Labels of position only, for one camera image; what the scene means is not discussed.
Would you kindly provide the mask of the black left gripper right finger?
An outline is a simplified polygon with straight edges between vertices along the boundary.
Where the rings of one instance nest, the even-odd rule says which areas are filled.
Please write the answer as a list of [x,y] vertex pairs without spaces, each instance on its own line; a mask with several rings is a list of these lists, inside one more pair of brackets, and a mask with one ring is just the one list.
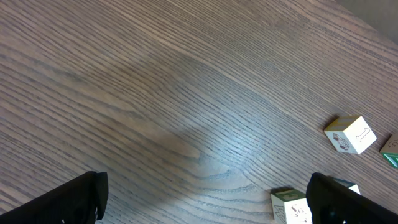
[[313,224],[397,224],[397,214],[319,172],[312,174],[306,198]]

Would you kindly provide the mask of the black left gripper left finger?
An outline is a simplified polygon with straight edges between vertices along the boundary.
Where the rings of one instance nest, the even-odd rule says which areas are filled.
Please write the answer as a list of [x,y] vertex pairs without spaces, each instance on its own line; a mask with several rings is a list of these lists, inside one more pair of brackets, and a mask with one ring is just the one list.
[[86,172],[1,215],[1,224],[94,224],[108,201],[108,174]]

